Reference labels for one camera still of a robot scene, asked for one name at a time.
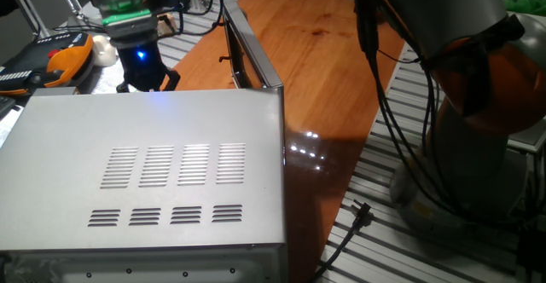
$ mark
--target black cable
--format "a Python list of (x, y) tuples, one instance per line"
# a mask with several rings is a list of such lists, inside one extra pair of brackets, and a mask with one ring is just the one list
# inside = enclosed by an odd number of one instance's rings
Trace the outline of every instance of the black cable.
[(436, 113), (437, 113), (440, 109), (440, 83), (438, 83), (437, 81), (434, 81), (434, 82), (436, 82)]
[(206, 7), (206, 10), (203, 11), (203, 12), (200, 12), (200, 13), (192, 13), (192, 12), (187, 12), (186, 14), (191, 14), (191, 15), (205, 15), (205, 14), (208, 14), (209, 12), (211, 12), (211, 9), (212, 9), (212, 5), (214, 4), (214, 0), (210, 0), (208, 6)]
[[(429, 120), (429, 117), (430, 117), (430, 110), (431, 110), (430, 101), (427, 101), (427, 110), (425, 111), (425, 120), (423, 122), (423, 132), (421, 134), (421, 145), (422, 146), (427, 145), (427, 130), (428, 130), (428, 120)], [(423, 148), (423, 156), (424, 157), (427, 156), (427, 148), (426, 147)]]
[(184, 31), (181, 31), (181, 32), (174, 33), (174, 34), (162, 35), (162, 36), (158, 37), (158, 39), (169, 38), (169, 37), (179, 36), (179, 35), (189, 35), (189, 36), (197, 36), (197, 37), (205, 36), (205, 35), (211, 33), (212, 31), (214, 31), (216, 29), (216, 27), (220, 25), (220, 21), (222, 20), (223, 13), (224, 13), (224, 0), (220, 0), (220, 10), (218, 11), (218, 18), (216, 19), (216, 21), (214, 23), (212, 23), (212, 27), (209, 30), (207, 30), (205, 32), (184, 32)]
[(378, 49), (377, 51), (380, 52), (382, 55), (384, 55), (386, 58), (390, 59), (391, 61), (396, 61), (396, 62), (403, 63), (403, 64), (412, 64), (412, 63), (417, 63), (417, 62), (421, 61), (421, 58), (419, 58), (419, 57), (412, 60), (412, 61), (401, 61), (401, 60), (398, 60), (398, 59), (390, 56), (389, 54), (385, 53), (384, 51), (382, 51), (380, 49)]
[(212, 27), (211, 27), (210, 30), (208, 30), (206, 32), (183, 32), (183, 35), (205, 36), (205, 35), (211, 33), (212, 31), (214, 31), (216, 29), (216, 27), (218, 25), (220, 25), (220, 21), (222, 20), (223, 13), (224, 13), (224, 0), (220, 0), (220, 10), (218, 11), (218, 18), (216, 19), (216, 22), (212, 23)]
[(357, 232), (356, 227), (353, 225), (351, 228), (349, 228), (349, 231), (345, 235), (345, 238), (341, 241), (340, 245), (338, 245), (337, 248), (335, 248), (334, 254), (326, 261), (320, 269), (313, 275), (313, 277), (309, 280), (309, 283), (316, 282), (318, 279), (322, 277), (322, 275), (328, 270), (330, 267), (332, 267), (332, 264), (335, 262), (335, 260), (338, 258), (340, 253), (343, 251), (343, 249), (347, 246), (349, 241), (351, 241), (352, 236)]
[[(452, 210), (447, 208), (442, 202), (440, 202), (440, 201), (436, 200), (435, 198), (433, 198), (432, 195), (422, 186), (422, 184), (419, 182), (419, 179), (416, 177), (416, 175), (414, 173), (414, 170), (411, 168), (410, 163), (408, 163), (408, 160), (404, 156), (404, 153), (402, 152), (402, 148), (400, 147), (400, 145), (398, 143), (398, 139), (397, 139), (396, 135), (394, 134), (392, 126), (391, 126), (391, 124), (389, 122), (389, 116), (391, 116), (394, 127), (399, 128), (398, 123), (396, 122), (396, 120), (392, 116), (392, 112), (390, 112), (390, 113), (387, 112), (387, 110), (390, 110), (391, 108), (388, 106), (388, 101), (386, 100), (385, 91), (383, 91), (383, 86), (382, 86), (381, 81), (380, 81), (379, 69), (378, 69), (378, 66), (377, 66), (377, 59), (376, 59), (375, 56), (372, 56), (372, 57), (368, 57), (368, 61), (369, 61), (369, 65), (370, 65), (370, 68), (372, 70), (372, 73), (374, 75), (375, 87), (377, 89), (377, 95), (378, 95), (378, 99), (379, 99), (379, 106), (380, 106), (381, 114), (383, 114), (383, 116), (384, 116), (386, 128), (388, 129), (389, 134), (391, 135), (392, 143), (394, 144), (394, 147), (396, 148), (398, 156), (402, 160), (402, 163), (404, 164), (404, 167), (408, 171), (408, 174), (410, 175), (411, 179), (414, 181), (415, 185), (419, 188), (419, 190), (425, 195), (425, 197), (427, 199), (429, 199), (431, 202), (433, 202), (437, 207), (439, 207), (439, 208), (441, 208), (441, 209), (443, 209), (445, 211), (448, 211), (450, 214), (455, 215)], [(402, 139), (402, 140), (403, 140), (403, 143), (406, 146), (406, 148), (408, 148), (408, 151), (410, 151), (411, 146), (408, 144), (407, 141), (405, 141), (405, 138)], [(410, 154), (413, 154), (413, 155), (411, 155), (412, 159), (414, 161), (416, 161), (417, 158), (416, 158), (415, 154), (413, 153), (413, 150), (411, 150)]]
[(312, 276), (312, 278), (308, 281), (309, 283), (313, 283), (320, 279), (322, 275), (328, 270), (334, 261), (338, 258), (340, 253), (343, 251), (343, 249), (347, 246), (349, 241), (351, 241), (352, 236), (358, 232), (362, 227), (368, 227), (372, 221), (374, 220), (374, 214), (370, 213), (371, 206), (369, 206), (366, 203), (360, 203), (356, 200), (354, 200), (354, 203), (357, 205), (351, 206), (351, 213), (355, 215), (355, 220), (352, 222), (351, 227), (349, 228), (349, 231), (347, 232), (346, 236), (341, 241), (340, 245), (338, 245), (337, 248), (335, 248), (334, 254), (326, 261), (325, 264), (321, 266), (320, 269)]

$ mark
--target wooden table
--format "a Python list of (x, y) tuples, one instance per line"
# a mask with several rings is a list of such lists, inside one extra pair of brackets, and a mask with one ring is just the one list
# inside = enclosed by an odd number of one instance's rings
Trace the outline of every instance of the wooden table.
[[(375, 82), (358, 46), (352, 0), (239, 0), (285, 85), (286, 218), (291, 282), (315, 271), (378, 109)], [(380, 46), (403, 40), (380, 27)], [(224, 30), (201, 39), (176, 66), (177, 90), (234, 88)], [(386, 87), (395, 62), (380, 56)]]

